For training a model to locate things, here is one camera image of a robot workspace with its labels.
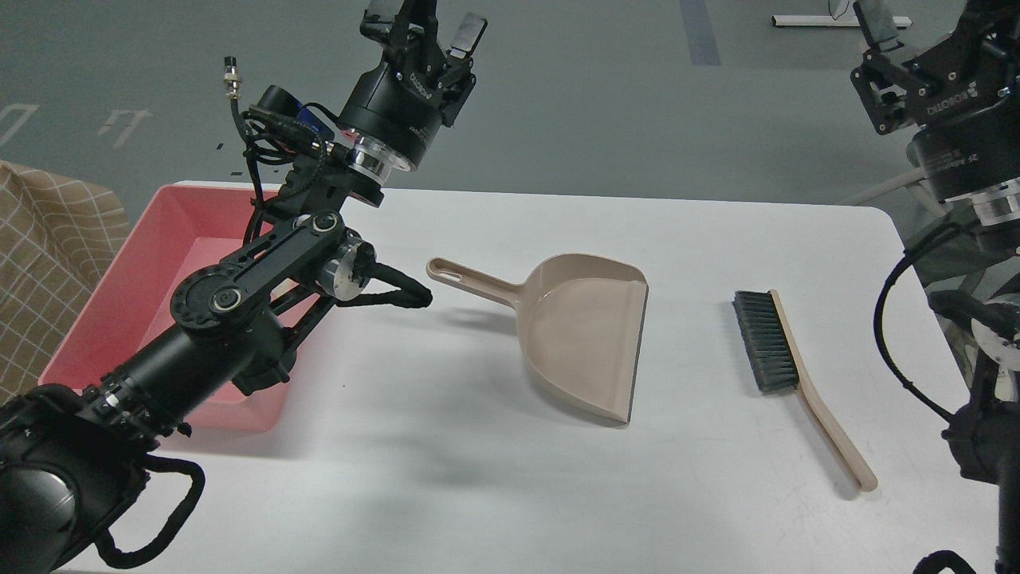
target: black cable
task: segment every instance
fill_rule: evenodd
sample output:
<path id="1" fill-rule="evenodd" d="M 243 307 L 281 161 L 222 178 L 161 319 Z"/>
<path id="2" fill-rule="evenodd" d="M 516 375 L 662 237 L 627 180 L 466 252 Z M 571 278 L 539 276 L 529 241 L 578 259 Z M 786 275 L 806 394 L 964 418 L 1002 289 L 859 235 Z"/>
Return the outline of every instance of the black cable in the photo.
<path id="1" fill-rule="evenodd" d="M 234 118 L 234 126 L 238 128 L 238 135 L 241 136 L 241 141 L 248 143 L 248 129 L 245 126 L 245 119 L 241 116 L 241 109 L 238 100 L 231 98 L 231 116 Z"/>
<path id="2" fill-rule="evenodd" d="M 938 574 L 947 568 L 954 574 L 977 574 L 966 560 L 953 551 L 938 551 L 924 557 L 914 568 L 914 574 Z"/>
<path id="3" fill-rule="evenodd" d="M 324 105 L 322 105 L 322 104 L 320 104 L 318 102 L 308 102 L 308 103 L 301 104 L 301 107 L 298 108 L 298 113 L 301 113 L 301 110 L 302 109 L 306 109 L 306 108 L 314 108 L 314 109 L 317 109 L 317 110 L 321 111 L 326 117 L 329 118 L 329 121 L 333 121 L 334 125 L 336 125 L 340 129 L 344 129 L 344 126 L 341 125 L 341 123 L 340 123 L 340 116 L 337 115 L 336 113 L 329 111 L 329 108 L 327 108 L 326 106 L 324 106 Z"/>
<path id="4" fill-rule="evenodd" d="M 966 230 L 966 227 L 957 223 L 942 223 L 918 241 L 913 249 L 908 249 L 906 251 L 903 259 L 901 259 L 895 267 L 892 267 L 892 271 L 889 273 L 888 277 L 885 278 L 885 283 L 882 284 L 882 291 L 878 295 L 878 301 L 875 303 L 875 314 L 872 323 L 875 344 L 878 346 L 878 353 L 881 355 L 882 361 L 885 362 L 885 366 L 889 368 L 889 371 L 892 372 L 892 375 L 896 376 L 897 380 L 900 381 L 905 389 L 917 398 L 921 403 L 926 405 L 929 409 L 934 411 L 935 414 L 945 419 L 946 422 L 951 422 L 953 415 L 921 393 L 915 384 L 900 371 L 896 362 L 892 361 L 892 356 L 889 354 L 888 348 L 885 346 L 885 335 L 882 332 L 882 316 L 885 310 L 885 301 L 888 299 L 889 292 L 892 290 L 892 285 L 896 283 L 900 275 L 921 257 L 930 253 L 932 250 L 960 234 L 964 230 Z"/>
<path id="5" fill-rule="evenodd" d="M 422 309 L 432 303 L 432 293 L 428 286 L 390 265 L 372 261 L 357 272 L 362 276 L 393 284 L 397 286 L 397 291 L 386 294 L 362 294 L 349 302 L 337 302 L 337 307 L 395 306 L 402 309 Z"/>
<path id="6" fill-rule="evenodd" d="M 322 169 L 325 168 L 325 161 L 329 157 L 329 153 L 328 150 L 326 149 L 325 141 L 322 139 L 322 136 L 319 135 L 319 133 L 316 132 L 314 128 L 312 128 L 311 125 L 308 125 L 291 117 L 286 117 L 286 116 L 280 116 L 280 117 L 285 122 L 290 123 L 291 125 L 298 127 L 299 129 L 302 129 L 308 135 L 310 135 L 314 143 L 318 146 L 319 155 L 315 163 L 315 169 L 312 170 L 312 174 L 309 177 L 307 177 L 305 184 L 300 189 L 293 192 L 293 195 L 300 195 L 311 189 L 312 186 L 314 186 L 315 182 L 318 181 L 319 176 L 322 174 Z"/>
<path id="7" fill-rule="evenodd" d="M 253 131 L 258 135 L 249 137 L 246 141 L 248 149 L 251 149 L 260 163 L 267 165 L 283 165 L 294 160 L 294 150 L 287 149 L 275 140 L 275 137 L 268 133 L 268 126 L 261 121 L 251 120 Z M 259 146 L 259 142 L 266 142 L 271 148 Z"/>
<path id="8" fill-rule="evenodd" d="M 162 459 L 146 455 L 142 459 L 142 467 L 152 472 L 186 475 L 192 479 L 192 485 L 188 489 L 188 493 L 185 494 L 184 500 L 170 513 L 169 518 L 166 519 L 166 524 L 156 534 L 156 537 L 142 549 L 125 553 L 117 549 L 116 543 L 113 541 L 113 535 L 110 534 L 109 530 L 105 530 L 99 535 L 95 542 L 96 551 L 98 551 L 99 557 L 103 559 L 103 562 L 111 568 L 137 568 L 165 551 L 170 545 L 170 542 L 173 541 L 173 537 L 181 531 L 181 527 L 184 526 L 188 517 L 195 510 L 195 506 L 198 505 L 198 500 L 202 495 L 202 490 L 205 488 L 205 473 L 202 472 L 202 467 L 191 461 Z"/>
<path id="9" fill-rule="evenodd" d="M 936 315 L 944 317 L 960 328 L 961 331 L 973 336 L 971 321 L 976 320 L 997 335 L 1006 341 L 1013 341 L 1017 330 L 1013 321 L 1006 314 L 986 306 L 974 299 L 970 294 L 959 290 L 935 292 L 928 296 L 928 307 Z"/>
<path id="10" fill-rule="evenodd" d="M 828 2 L 826 2 L 825 4 L 826 6 L 828 6 L 829 9 L 829 17 L 835 20 L 842 18 L 843 15 L 847 13 L 847 10 L 850 9 L 850 5 L 853 3 L 854 2 L 848 2 L 847 7 L 843 9 L 843 12 L 840 12 L 838 16 L 832 15 L 832 0 L 828 0 Z"/>
<path id="11" fill-rule="evenodd" d="M 1017 64 L 1015 61 L 1006 63 L 1006 89 L 1013 92 L 1017 87 Z"/>
<path id="12" fill-rule="evenodd" d="M 248 219 L 248 226 L 245 228 L 244 243 L 247 245 L 258 237 L 262 229 L 262 213 L 265 211 L 265 194 L 262 191 L 262 177 L 258 172 L 258 160 L 251 148 L 245 150 L 245 161 L 248 164 L 248 175 L 252 179 L 252 187 L 255 189 L 255 205 L 252 215 Z"/>
<path id="13" fill-rule="evenodd" d="M 991 299 L 1002 298 L 1003 296 L 1011 294 L 1020 294 L 1020 273 L 1014 274 L 1009 280 L 1004 282 L 1003 285 L 991 295 Z"/>

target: pink plastic bin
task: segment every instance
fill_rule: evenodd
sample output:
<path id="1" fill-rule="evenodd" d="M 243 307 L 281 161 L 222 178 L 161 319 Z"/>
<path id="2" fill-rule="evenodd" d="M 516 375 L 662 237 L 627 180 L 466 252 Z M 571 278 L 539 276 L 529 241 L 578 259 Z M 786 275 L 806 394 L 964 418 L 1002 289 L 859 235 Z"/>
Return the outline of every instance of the pink plastic bin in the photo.
<path id="1" fill-rule="evenodd" d="M 245 189 L 168 185 L 156 192 L 106 271 L 67 337 L 43 372 L 40 384 L 75 390 L 131 358 L 172 325 L 169 298 L 192 271 L 217 262 L 241 246 L 251 214 Z M 293 325 L 308 309 L 283 317 Z M 266 431 L 276 424 L 289 384 L 246 398 L 225 384 L 189 417 L 195 427 Z"/>

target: beige dustpan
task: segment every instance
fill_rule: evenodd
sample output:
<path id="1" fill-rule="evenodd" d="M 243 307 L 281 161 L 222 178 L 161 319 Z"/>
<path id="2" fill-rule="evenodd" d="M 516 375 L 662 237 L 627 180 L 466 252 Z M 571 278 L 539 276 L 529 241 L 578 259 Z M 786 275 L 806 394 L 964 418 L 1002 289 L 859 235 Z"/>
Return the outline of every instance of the beige dustpan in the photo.
<path id="1" fill-rule="evenodd" d="M 648 281 L 636 267 L 581 253 L 543 261 L 522 283 L 436 258 L 428 276 L 517 312 L 517 337 L 551 395 L 624 423 L 638 370 Z"/>

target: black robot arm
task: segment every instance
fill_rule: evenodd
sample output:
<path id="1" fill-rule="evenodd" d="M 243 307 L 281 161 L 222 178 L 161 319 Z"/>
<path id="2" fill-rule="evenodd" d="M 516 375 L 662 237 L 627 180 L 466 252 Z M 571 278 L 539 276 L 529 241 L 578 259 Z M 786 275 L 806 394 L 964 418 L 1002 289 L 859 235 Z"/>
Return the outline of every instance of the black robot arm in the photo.
<path id="1" fill-rule="evenodd" d="M 157 437 L 190 435 L 189 413 L 227 381 L 245 395 L 288 381 L 298 347 L 335 307 L 431 303 L 423 284 L 375 260 L 340 210 L 348 196 L 378 206 L 390 171 L 415 168 L 436 127 L 453 122 L 474 85 L 471 51 L 484 20 L 469 14 L 443 52 L 436 0 L 407 0 L 390 21 L 378 5 L 362 31 L 384 43 L 382 63 L 362 76 L 340 115 L 275 86 L 240 111 L 241 75 L 226 58 L 226 94 L 255 190 L 244 244 L 183 280 L 170 302 L 174 326 L 82 397 L 45 385 L 0 407 L 0 574 L 51 572 L 92 543 L 114 568 L 152 560 L 205 482 L 198 465 L 151 455 Z M 274 197 L 263 195 L 259 163 L 292 164 Z M 362 294 L 372 278 L 397 290 Z M 286 279 L 296 285 L 273 299 Z M 297 323 L 279 323 L 311 298 Z M 185 474 L 192 487 L 151 543 L 121 552 L 109 527 L 150 472 Z"/>
<path id="2" fill-rule="evenodd" d="M 970 199 L 977 221 L 947 220 L 897 265 L 879 298 L 875 336 L 883 359 L 908 390 L 949 422 L 942 437 L 964 478 L 1000 487 L 1000 540 L 996 572 L 1020 572 L 1020 409 L 994 398 L 1000 366 L 983 351 L 975 366 L 970 402 L 957 413 L 927 401 L 892 364 L 881 334 L 881 309 L 891 282 L 921 256 L 961 232 L 987 251 L 1020 246 L 1020 0 L 968 0 L 956 30 L 928 50 L 900 41 L 882 0 L 854 3 L 868 50 L 851 81 L 878 134 L 917 124 L 912 146 L 940 200 Z M 1020 314 L 984 306 L 969 295 L 933 294 L 931 308 L 959 323 L 983 326 L 986 340 L 1017 346 Z M 950 552 L 922 561 L 917 572 L 973 572 Z"/>

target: plaid fabric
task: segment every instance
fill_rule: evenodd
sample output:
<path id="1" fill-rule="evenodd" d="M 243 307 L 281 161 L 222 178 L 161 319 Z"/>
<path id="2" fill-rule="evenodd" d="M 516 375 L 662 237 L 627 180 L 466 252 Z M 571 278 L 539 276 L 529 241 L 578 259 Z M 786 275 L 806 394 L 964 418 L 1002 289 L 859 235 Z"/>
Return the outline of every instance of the plaid fabric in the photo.
<path id="1" fill-rule="evenodd" d="M 0 161 L 0 404 L 38 383 L 129 230 L 110 190 Z"/>

